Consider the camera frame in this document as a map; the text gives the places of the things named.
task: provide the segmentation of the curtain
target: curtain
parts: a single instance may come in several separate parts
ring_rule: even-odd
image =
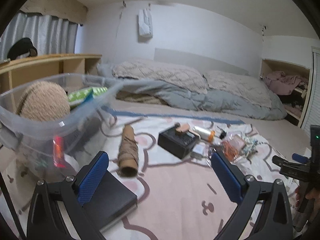
[[[74,53],[78,24],[39,13],[17,13],[0,38],[0,60],[6,59],[10,47],[28,37],[38,55]]]

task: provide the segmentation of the open closet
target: open closet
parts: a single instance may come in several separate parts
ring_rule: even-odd
[[[312,70],[288,62],[264,59],[260,77],[279,96],[287,111],[285,119],[301,127],[311,93]],[[281,80],[285,79],[286,82],[282,83],[278,80],[276,81],[277,84],[272,84],[278,77]]]

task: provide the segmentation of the cardboard tube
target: cardboard tube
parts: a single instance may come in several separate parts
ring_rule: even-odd
[[[119,148],[118,165],[121,174],[125,177],[134,177],[138,173],[138,146],[134,139],[132,126],[126,125],[122,132],[122,141]]]

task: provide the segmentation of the black notebook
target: black notebook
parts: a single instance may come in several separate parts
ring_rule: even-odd
[[[83,208],[97,229],[105,231],[137,208],[137,196],[106,171],[91,200]]]

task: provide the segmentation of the silver screw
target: silver screw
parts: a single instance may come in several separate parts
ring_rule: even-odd
[[[75,179],[75,176],[73,176],[73,175],[69,175],[66,177],[67,182],[72,182],[74,179]]]
[[[248,182],[253,182],[253,181],[254,181],[254,176],[248,175],[248,176],[245,177],[245,179],[246,179]]]
[[[43,179],[38,180],[38,182],[37,182],[37,185],[38,185],[38,186],[41,186],[41,185],[43,185],[43,184],[44,184]]]
[[[283,181],[282,181],[281,179],[276,179],[276,183],[277,183],[278,185],[282,185],[282,184],[283,184]]]

